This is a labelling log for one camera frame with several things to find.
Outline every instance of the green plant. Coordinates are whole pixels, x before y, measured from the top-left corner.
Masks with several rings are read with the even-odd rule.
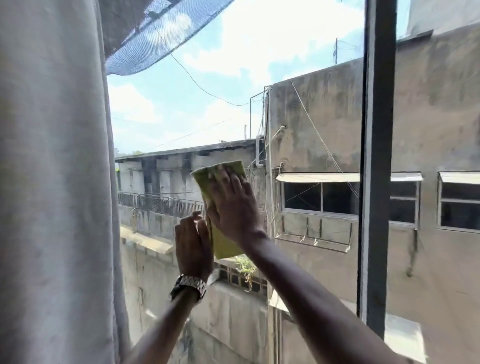
[[[245,280],[248,282],[248,292],[252,290],[252,278],[253,274],[257,270],[255,264],[246,256],[246,255],[239,255],[235,257],[235,263],[237,263],[237,271],[239,273],[243,273]]]

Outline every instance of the person's left hand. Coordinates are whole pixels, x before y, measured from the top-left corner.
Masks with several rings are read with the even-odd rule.
[[[175,244],[180,274],[206,283],[213,270],[213,247],[200,211],[194,211],[175,226]]]

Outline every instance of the person's right hand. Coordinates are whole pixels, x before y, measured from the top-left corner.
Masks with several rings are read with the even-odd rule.
[[[248,251],[255,237],[265,234],[250,183],[220,165],[218,173],[209,175],[209,187],[214,202],[207,209],[211,221]]]

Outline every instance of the rooftop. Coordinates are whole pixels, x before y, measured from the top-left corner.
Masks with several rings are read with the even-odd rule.
[[[237,149],[241,147],[254,146],[254,145],[255,145],[255,139],[235,140],[233,142],[210,144],[208,146],[194,146],[191,148],[161,150],[158,152],[143,153],[143,154],[130,154],[127,156],[116,157],[115,162],[135,161],[142,158],[160,157],[160,156],[182,154],[182,153],[214,152],[216,150]]]

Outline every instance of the hand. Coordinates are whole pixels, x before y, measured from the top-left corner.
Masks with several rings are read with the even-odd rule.
[[[209,176],[209,187],[214,202],[207,209],[211,221],[248,251],[254,238],[265,234],[250,183],[220,165],[218,174]]]
[[[180,274],[207,282],[213,270],[213,248],[200,211],[194,211],[175,226],[175,245]]]

